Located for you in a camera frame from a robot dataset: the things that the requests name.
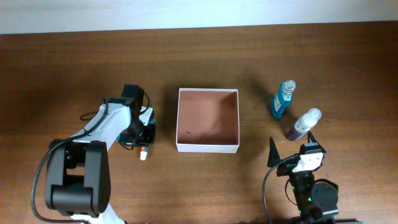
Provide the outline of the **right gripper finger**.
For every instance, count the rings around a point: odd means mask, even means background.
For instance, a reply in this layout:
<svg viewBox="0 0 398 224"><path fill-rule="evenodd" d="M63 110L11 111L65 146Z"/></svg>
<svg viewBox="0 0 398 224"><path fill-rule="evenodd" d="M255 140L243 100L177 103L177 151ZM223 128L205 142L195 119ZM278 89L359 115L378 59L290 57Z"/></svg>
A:
<svg viewBox="0 0 398 224"><path fill-rule="evenodd" d="M309 144L318 144L318 141L315 139L311 131L307 133L307 141Z"/></svg>
<svg viewBox="0 0 398 224"><path fill-rule="evenodd" d="M279 156L279 152L277 150L277 147L276 147L273 137L270 137L269 145L270 145L270 148L269 148L267 166L272 168L280 162L280 156Z"/></svg>

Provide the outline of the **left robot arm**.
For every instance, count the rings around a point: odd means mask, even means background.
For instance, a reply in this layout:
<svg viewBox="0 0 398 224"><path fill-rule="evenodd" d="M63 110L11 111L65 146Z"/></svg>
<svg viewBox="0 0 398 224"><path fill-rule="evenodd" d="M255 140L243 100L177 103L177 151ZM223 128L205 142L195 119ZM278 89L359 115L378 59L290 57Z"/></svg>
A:
<svg viewBox="0 0 398 224"><path fill-rule="evenodd" d="M111 176L108 152L117 142L127 150L140 150L146 160L154 143L154 109L145 105L147 93L138 85L125 85L121 96L104 98L84 128L67 139L50 143L45 204L64 216L64 223L120 223L110 204Z"/></svg>

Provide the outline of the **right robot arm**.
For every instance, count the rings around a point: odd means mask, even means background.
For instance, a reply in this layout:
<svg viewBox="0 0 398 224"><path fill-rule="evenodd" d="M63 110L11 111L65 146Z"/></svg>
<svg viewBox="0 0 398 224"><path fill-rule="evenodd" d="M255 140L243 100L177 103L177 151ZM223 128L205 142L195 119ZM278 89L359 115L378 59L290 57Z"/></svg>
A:
<svg viewBox="0 0 398 224"><path fill-rule="evenodd" d="M321 168L326 150L307 133L308 142L302 144L298 153L281 159L272 138L267 166L270 170L264 177L262 188L273 170L277 176L287 176L295 196L299 216L292 218L292 223L335 223L339 213L338 185L327 179L315 179L314 172Z"/></svg>

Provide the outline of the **Colgate toothpaste tube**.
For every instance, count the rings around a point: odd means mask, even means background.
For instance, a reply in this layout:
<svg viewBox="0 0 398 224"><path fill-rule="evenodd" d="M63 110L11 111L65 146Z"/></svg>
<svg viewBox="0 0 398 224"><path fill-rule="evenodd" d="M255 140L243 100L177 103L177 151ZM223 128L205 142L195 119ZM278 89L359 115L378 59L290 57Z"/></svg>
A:
<svg viewBox="0 0 398 224"><path fill-rule="evenodd" d="M140 160L145 161L147 159L147 155L148 155L148 147L142 146L140 151Z"/></svg>

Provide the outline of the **blue mouthwash bottle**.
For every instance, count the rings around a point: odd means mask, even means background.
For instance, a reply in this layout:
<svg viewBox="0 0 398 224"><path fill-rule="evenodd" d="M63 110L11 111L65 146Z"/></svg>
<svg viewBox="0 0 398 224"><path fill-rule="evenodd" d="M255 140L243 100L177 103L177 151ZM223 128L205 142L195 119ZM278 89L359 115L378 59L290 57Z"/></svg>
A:
<svg viewBox="0 0 398 224"><path fill-rule="evenodd" d="M284 111L290 106L293 100L295 88L296 83L293 80L287 80L281 83L271 104L273 117L280 119L283 116Z"/></svg>

